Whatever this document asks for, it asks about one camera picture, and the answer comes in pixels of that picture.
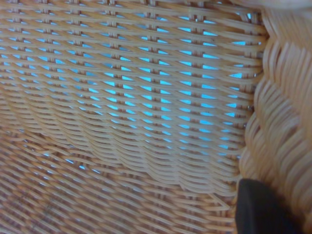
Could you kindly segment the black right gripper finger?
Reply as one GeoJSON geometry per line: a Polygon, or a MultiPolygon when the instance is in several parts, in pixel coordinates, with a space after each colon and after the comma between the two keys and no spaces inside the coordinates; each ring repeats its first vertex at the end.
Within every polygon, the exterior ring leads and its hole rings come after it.
{"type": "Polygon", "coordinates": [[[239,234],[303,233],[274,191],[253,179],[239,182],[235,223],[239,234]]]}

